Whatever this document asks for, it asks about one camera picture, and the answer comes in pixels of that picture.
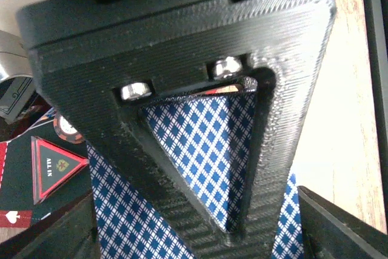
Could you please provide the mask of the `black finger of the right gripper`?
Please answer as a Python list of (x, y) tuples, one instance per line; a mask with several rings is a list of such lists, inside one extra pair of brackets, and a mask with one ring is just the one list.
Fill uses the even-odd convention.
[(270, 258), (335, 0), (46, 0), (16, 19), (88, 142), (105, 258)]

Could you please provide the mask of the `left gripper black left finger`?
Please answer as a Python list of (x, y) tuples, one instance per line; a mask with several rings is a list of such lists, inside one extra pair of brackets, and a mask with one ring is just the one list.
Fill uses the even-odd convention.
[(1, 243), (1, 258), (99, 258), (91, 191)]

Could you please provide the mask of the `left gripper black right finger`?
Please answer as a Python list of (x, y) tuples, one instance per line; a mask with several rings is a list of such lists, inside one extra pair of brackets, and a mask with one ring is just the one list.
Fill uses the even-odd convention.
[(387, 235), (298, 187), (305, 258), (387, 258)]

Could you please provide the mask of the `red chip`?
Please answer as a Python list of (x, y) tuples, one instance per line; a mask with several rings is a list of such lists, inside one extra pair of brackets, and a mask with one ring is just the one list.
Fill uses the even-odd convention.
[(60, 113), (53, 120), (53, 127), (60, 139), (72, 144), (80, 144), (85, 141), (83, 136)]

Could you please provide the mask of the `playing card deck with box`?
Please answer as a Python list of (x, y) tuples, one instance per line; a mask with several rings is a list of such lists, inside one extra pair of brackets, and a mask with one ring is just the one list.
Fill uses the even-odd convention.
[[(172, 102), (145, 117), (178, 172), (223, 230), (239, 212), (253, 128), (253, 95)], [(159, 213), (87, 146), (102, 258), (191, 258)]]

